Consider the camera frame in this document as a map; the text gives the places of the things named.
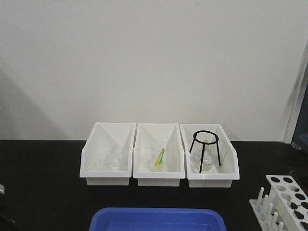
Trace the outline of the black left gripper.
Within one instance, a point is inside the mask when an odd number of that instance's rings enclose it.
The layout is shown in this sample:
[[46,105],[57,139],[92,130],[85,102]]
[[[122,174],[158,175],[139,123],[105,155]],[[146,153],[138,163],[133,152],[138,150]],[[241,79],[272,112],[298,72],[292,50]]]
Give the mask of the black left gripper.
[[6,199],[5,199],[5,187],[0,185],[0,230],[1,231],[15,231],[16,226],[14,222],[5,217],[4,210],[6,207]]

